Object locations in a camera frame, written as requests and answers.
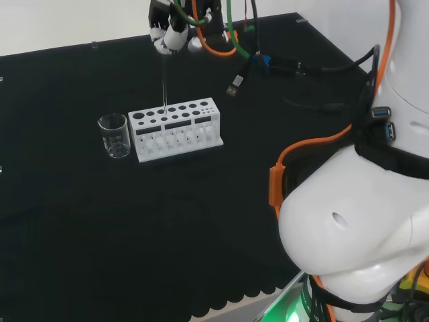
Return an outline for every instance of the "orange strap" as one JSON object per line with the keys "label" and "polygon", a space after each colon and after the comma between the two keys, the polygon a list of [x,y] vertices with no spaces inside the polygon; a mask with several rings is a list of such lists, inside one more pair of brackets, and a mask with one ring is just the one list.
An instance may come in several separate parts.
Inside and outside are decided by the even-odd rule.
{"label": "orange strap", "polygon": [[[379,72],[377,75],[376,82],[376,92],[381,84],[383,76],[385,74],[387,62],[389,60],[389,55],[391,51],[391,46],[393,42],[393,33],[395,31],[395,15],[396,15],[396,6],[395,0],[389,0],[389,28],[387,31],[386,44],[384,46],[383,58],[381,59],[381,64],[379,67]],[[291,146],[287,147],[277,161],[277,164],[269,169],[269,204],[274,207],[277,218],[280,216],[280,207],[283,203],[283,194],[282,194],[282,178],[285,171],[285,166],[283,165],[284,157],[290,152],[301,148],[302,146],[308,146],[312,144],[323,144],[333,142],[351,130],[351,124],[347,126],[340,133],[335,134],[334,136],[328,136],[326,138],[316,138],[296,142]]]}

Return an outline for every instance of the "white wall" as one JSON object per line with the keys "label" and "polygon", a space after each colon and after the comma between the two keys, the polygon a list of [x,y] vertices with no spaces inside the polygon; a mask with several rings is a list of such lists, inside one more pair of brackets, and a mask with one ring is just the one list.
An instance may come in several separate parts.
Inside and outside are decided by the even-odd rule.
{"label": "white wall", "polygon": [[[244,1],[232,0],[234,20]],[[295,0],[257,0],[258,15],[296,11]],[[0,56],[149,33],[150,0],[0,0]],[[223,0],[226,21],[226,0]],[[251,8],[247,10],[251,17]]]}

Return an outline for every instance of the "white plastic casing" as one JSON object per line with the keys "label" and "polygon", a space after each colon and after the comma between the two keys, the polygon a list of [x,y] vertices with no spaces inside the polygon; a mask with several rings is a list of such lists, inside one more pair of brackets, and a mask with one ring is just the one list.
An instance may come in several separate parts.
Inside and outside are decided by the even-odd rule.
{"label": "white plastic casing", "polygon": [[139,162],[223,145],[221,114],[215,102],[201,99],[128,113]]}
{"label": "white plastic casing", "polygon": [[[372,303],[429,256],[428,196],[429,180],[386,171],[351,146],[283,202],[280,237],[294,263],[332,294]],[[334,312],[347,322],[371,316]]]}
{"label": "white plastic casing", "polygon": [[164,43],[167,48],[170,50],[181,50],[188,39],[188,31],[188,25],[186,25],[183,32],[175,32],[172,26],[168,27],[167,32],[164,35]]}

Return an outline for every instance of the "black tablecloth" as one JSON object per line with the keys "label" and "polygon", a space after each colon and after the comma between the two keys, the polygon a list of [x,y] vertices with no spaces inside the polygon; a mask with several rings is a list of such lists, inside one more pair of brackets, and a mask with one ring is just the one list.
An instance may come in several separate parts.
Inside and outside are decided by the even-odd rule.
{"label": "black tablecloth", "polygon": [[[267,54],[349,62],[298,14],[260,21]],[[169,103],[212,97],[224,146],[139,164],[110,159],[97,119],[162,105],[149,36],[0,59],[0,317],[16,321],[188,321],[284,287],[298,272],[268,205],[269,168],[288,145],[349,121],[282,103],[349,102],[363,73],[253,72],[240,57],[183,50]]]}

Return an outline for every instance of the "blue connector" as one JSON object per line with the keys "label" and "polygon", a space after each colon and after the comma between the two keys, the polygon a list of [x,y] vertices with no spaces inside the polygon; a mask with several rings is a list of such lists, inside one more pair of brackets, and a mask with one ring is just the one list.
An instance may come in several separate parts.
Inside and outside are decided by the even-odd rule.
{"label": "blue connector", "polygon": [[375,119],[388,119],[391,116],[391,109],[390,107],[373,107],[371,114]]}
{"label": "blue connector", "polygon": [[395,141],[395,125],[393,123],[386,123],[386,139],[388,142]]}
{"label": "blue connector", "polygon": [[[269,61],[271,60],[271,58],[268,55],[261,55],[263,62],[265,63],[265,66],[268,68],[269,67]],[[258,63],[256,55],[253,56],[252,58],[252,63],[254,65],[256,65]]]}

